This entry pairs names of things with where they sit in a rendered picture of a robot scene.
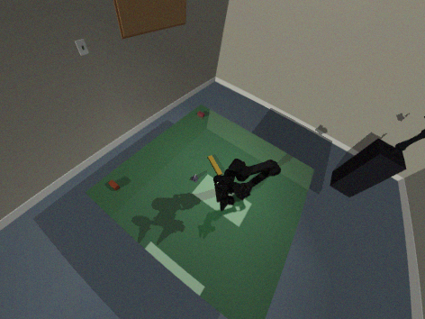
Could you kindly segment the yellow bar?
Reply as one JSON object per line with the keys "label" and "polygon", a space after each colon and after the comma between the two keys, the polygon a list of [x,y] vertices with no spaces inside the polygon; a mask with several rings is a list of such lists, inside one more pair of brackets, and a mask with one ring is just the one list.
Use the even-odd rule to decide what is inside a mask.
{"label": "yellow bar", "polygon": [[217,172],[218,175],[222,175],[222,172],[219,168],[219,166],[217,165],[216,161],[214,160],[213,156],[208,156],[208,159],[210,160],[210,162],[212,163],[215,171]]}

